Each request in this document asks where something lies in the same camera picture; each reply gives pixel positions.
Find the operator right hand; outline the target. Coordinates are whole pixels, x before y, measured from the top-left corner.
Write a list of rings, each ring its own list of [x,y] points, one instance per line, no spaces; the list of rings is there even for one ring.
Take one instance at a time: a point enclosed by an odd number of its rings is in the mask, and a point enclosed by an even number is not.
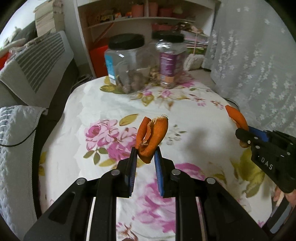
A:
[[[296,205],[296,190],[294,189],[293,192],[291,193],[284,193],[283,191],[280,190],[278,186],[276,186],[274,190],[273,201],[279,204],[282,202],[284,197],[290,203],[290,205],[294,208]]]

